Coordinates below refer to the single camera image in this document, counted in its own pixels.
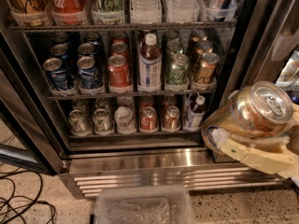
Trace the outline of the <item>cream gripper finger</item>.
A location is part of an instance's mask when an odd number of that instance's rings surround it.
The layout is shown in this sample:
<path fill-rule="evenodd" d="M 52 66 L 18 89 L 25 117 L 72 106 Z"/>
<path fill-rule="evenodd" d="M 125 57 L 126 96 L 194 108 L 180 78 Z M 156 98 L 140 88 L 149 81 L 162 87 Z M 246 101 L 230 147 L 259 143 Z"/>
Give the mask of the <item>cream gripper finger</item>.
<path fill-rule="evenodd" d="M 253 140 L 223 128 L 210 128 L 209 138 L 217 151 L 250 168 L 285 179 L 298 178 L 298 156 L 287 148 L 289 136 Z"/>

